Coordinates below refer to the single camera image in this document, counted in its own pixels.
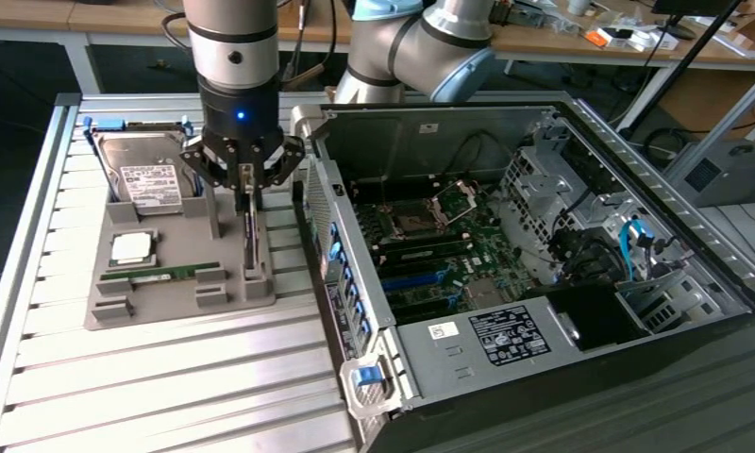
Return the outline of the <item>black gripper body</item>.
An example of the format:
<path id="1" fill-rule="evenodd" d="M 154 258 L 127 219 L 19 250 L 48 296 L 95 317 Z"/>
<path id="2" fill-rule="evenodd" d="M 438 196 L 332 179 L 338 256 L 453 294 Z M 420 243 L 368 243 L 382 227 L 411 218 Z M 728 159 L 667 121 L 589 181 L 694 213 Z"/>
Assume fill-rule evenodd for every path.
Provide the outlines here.
<path id="1" fill-rule="evenodd" d="M 278 82 L 266 82 L 254 88 L 230 89 L 200 82 L 206 128 L 244 144 L 279 147 L 279 87 Z"/>

